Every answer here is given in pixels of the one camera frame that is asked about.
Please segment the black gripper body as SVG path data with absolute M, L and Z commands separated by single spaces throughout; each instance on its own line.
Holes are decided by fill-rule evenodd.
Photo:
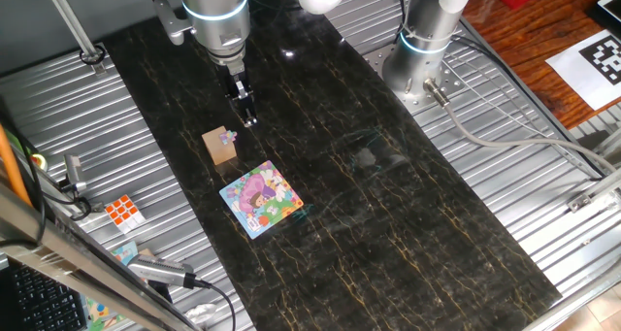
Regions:
M 217 65 L 216 68 L 219 82 L 227 98 L 242 100 L 250 94 L 245 64 L 243 62 Z

